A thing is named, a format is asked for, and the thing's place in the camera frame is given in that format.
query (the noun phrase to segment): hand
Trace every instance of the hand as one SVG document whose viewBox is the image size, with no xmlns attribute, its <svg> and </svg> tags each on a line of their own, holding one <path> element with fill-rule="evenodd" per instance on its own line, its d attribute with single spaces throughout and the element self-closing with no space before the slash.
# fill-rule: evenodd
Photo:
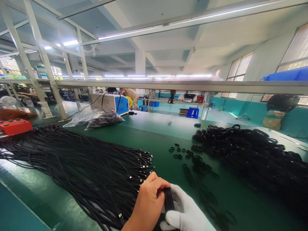
<svg viewBox="0 0 308 231">
<path fill-rule="evenodd" d="M 178 185 L 171 184 L 172 197 L 179 204 L 175 209 L 166 213 L 166 220 L 160 223 L 163 231 L 174 230 L 181 231 L 215 231 L 209 220 L 198 208 L 194 200 L 188 196 Z"/>
<path fill-rule="evenodd" d="M 140 186 L 133 213 L 122 231 L 153 231 L 165 202 L 164 188 L 170 188 L 170 183 L 152 172 Z"/>
</svg>

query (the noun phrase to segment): brown cable bundle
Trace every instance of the brown cable bundle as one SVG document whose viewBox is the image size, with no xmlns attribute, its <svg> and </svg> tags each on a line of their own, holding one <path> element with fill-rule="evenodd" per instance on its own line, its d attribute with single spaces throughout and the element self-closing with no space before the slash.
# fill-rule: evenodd
<svg viewBox="0 0 308 231">
<path fill-rule="evenodd" d="M 0 120 L 10 120 L 18 118 L 30 120 L 35 118 L 36 116 L 36 114 L 28 113 L 18 109 L 0 109 Z"/>
</svg>

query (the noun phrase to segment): white machine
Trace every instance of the white machine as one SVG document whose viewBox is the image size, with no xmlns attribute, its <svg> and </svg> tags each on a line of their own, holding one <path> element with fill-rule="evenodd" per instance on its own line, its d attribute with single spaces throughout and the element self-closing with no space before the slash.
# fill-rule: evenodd
<svg viewBox="0 0 308 231">
<path fill-rule="evenodd" d="M 128 98 L 121 95 L 113 95 L 113 94 L 91 94 L 92 102 L 94 104 L 101 106 L 103 100 L 103 108 L 113 109 L 117 112 L 118 115 L 124 115 L 129 112 L 129 103 Z"/>
</svg>

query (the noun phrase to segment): white fan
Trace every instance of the white fan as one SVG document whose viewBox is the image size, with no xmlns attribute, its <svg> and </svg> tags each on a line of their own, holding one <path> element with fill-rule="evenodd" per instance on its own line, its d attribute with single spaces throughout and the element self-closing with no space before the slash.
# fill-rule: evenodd
<svg viewBox="0 0 308 231">
<path fill-rule="evenodd" d="M 15 106 L 17 100 L 11 96 L 3 96 L 0 98 L 0 105 L 4 107 L 12 107 Z"/>
</svg>

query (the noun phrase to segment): yellow object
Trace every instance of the yellow object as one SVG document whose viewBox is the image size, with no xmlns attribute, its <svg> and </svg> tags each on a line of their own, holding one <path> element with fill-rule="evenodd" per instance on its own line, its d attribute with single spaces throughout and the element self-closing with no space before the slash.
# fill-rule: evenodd
<svg viewBox="0 0 308 231">
<path fill-rule="evenodd" d="M 130 97 L 126 96 L 128 98 L 128 104 L 129 104 L 129 109 L 133 108 L 133 101 Z"/>
</svg>

